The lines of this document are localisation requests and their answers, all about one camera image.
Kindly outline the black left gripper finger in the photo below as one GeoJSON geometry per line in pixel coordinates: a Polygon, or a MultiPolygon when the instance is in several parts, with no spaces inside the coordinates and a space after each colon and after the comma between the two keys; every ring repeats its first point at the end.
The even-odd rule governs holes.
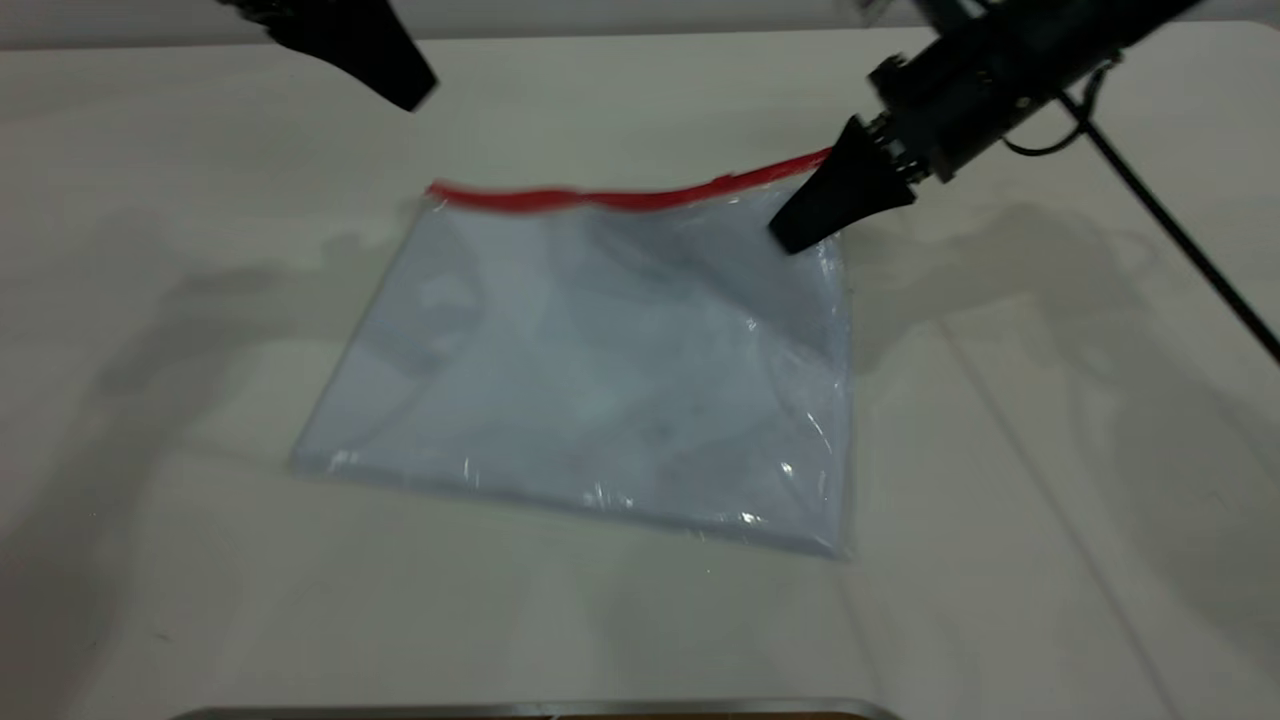
{"type": "MultiPolygon", "coordinates": [[[[317,26],[317,22],[321,18],[323,6],[328,1],[220,1],[219,4],[232,9],[241,19],[261,27],[273,42],[289,49],[293,53],[315,58],[311,49],[311,31],[315,26],[317,26]]],[[[404,111],[417,111],[422,105],[422,97],[384,99],[404,111]]]]}
{"type": "Polygon", "coordinates": [[[429,97],[438,78],[388,1],[328,1],[312,55],[380,97],[429,97]]]}

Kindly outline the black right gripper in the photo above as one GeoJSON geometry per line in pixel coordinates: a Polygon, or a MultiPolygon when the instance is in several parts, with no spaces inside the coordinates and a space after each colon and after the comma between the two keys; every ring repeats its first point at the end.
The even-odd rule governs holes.
{"type": "Polygon", "coordinates": [[[1047,20],[968,20],[868,77],[883,105],[873,136],[854,115],[768,224],[797,255],[916,201],[906,182],[951,181],[969,161],[1098,64],[1098,45],[1047,20]]]}

